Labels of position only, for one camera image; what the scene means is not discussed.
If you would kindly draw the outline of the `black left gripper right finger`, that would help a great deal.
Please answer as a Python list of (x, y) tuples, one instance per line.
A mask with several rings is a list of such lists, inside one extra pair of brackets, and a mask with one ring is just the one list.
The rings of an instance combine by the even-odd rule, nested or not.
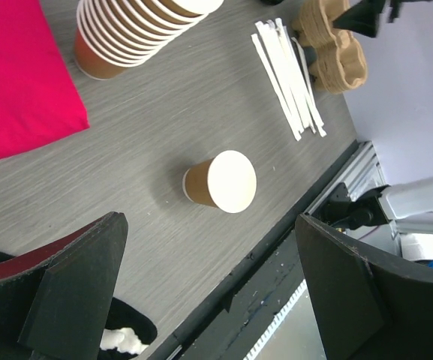
[(433, 268), (304, 214), (295, 233), (328, 359), (433, 359)]

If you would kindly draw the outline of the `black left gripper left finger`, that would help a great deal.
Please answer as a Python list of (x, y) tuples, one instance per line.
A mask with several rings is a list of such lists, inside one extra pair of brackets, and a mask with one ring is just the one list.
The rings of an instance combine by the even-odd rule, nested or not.
[(0, 262), (0, 359), (96, 359), (127, 236), (110, 212)]

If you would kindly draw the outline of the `brown paper coffee cup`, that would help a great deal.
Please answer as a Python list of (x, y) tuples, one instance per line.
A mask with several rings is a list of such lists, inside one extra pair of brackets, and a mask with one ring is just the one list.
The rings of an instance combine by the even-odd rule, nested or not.
[(226, 150), (189, 168), (183, 175), (182, 189), (193, 203), (237, 214), (253, 202), (257, 175), (244, 154)]

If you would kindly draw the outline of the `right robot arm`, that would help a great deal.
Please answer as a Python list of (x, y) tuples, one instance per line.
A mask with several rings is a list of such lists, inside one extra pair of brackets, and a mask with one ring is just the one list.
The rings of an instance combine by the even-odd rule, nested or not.
[(419, 3), (433, 4), (433, 0), (362, 0), (338, 15), (331, 21), (331, 25), (334, 29), (348, 30), (367, 38), (376, 38), (385, 8), (389, 8), (386, 22), (394, 23), (401, 16), (401, 11), (406, 4)]

